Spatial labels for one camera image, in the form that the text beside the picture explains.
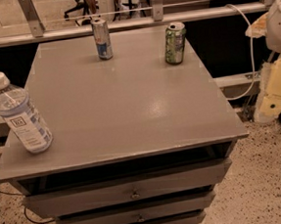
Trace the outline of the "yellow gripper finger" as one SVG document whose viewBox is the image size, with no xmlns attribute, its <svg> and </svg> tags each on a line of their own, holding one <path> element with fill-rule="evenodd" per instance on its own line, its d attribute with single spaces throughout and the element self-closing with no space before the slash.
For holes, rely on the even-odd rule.
<svg viewBox="0 0 281 224">
<path fill-rule="evenodd" d="M 281 55 L 273 63 L 264 63 L 260 91 L 255 105 L 256 122 L 272 122 L 281 113 Z"/>
<path fill-rule="evenodd" d="M 255 22 L 247 28 L 246 36 L 252 38 L 261 38 L 267 33 L 267 14 L 262 14 Z"/>
</svg>

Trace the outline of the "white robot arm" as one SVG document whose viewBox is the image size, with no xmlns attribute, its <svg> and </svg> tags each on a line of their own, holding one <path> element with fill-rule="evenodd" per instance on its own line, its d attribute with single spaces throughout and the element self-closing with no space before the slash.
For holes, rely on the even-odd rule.
<svg viewBox="0 0 281 224">
<path fill-rule="evenodd" d="M 249 26 L 246 35 L 264 36 L 267 48 L 279 54 L 275 62 L 262 66 L 254 112 L 256 122 L 271 122 L 281 113 L 281 0 L 275 0 L 269 11 Z"/>
</svg>

